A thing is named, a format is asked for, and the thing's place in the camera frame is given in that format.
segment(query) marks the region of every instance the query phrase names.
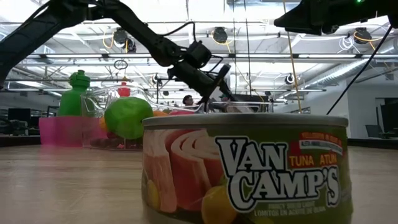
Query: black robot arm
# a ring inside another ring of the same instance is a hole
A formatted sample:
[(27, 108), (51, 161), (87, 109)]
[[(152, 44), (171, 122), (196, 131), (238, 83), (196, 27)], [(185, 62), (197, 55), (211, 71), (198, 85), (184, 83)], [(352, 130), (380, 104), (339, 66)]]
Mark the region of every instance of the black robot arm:
[(210, 96), (216, 88), (215, 84), (220, 86), (222, 92), (231, 95), (223, 80), (199, 70), (211, 58), (211, 52), (201, 41), (195, 41), (189, 48), (180, 47), (153, 32), (118, 0), (50, 0), (37, 13), (0, 42), (0, 88), (14, 66), (62, 29), (85, 20), (111, 18), (145, 46), (159, 65), (173, 65), (168, 71), (170, 78), (176, 76), (204, 98)]
[(286, 31), (313, 35), (332, 34), (339, 26), (388, 16), (398, 28), (397, 0), (302, 0), (274, 21)]

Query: can label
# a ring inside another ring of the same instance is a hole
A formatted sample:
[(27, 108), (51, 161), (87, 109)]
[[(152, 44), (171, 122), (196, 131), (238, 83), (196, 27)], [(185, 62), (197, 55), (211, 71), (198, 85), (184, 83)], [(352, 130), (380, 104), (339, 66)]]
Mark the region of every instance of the can label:
[(143, 200), (176, 220), (351, 222), (344, 128), (146, 130), (143, 153)]

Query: table surface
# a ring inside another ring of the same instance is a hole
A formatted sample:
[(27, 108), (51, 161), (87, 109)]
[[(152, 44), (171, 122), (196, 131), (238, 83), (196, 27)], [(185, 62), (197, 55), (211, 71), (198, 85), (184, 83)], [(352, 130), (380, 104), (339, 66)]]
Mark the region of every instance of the table surface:
[[(395, 224), (398, 151), (349, 149), (352, 224)], [(141, 153), (0, 148), (0, 223), (143, 223)]]

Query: metal can rim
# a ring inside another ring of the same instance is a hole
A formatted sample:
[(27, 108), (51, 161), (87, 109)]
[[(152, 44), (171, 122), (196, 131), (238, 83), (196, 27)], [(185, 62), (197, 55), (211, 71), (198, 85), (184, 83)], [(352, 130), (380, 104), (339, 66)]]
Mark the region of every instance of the metal can rim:
[(190, 114), (147, 118), (144, 128), (173, 125), (322, 125), (348, 127), (348, 119), (337, 116), (312, 114), (256, 114), (256, 113), (213, 113)]

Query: green bottle cap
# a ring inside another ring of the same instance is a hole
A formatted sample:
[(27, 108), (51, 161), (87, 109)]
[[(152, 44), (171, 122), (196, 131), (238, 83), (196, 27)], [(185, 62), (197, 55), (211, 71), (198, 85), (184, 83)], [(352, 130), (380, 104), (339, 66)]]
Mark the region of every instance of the green bottle cap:
[(78, 70), (69, 78), (69, 83), (72, 87), (80, 86), (83, 88), (90, 87), (90, 78), (85, 75), (85, 71)]

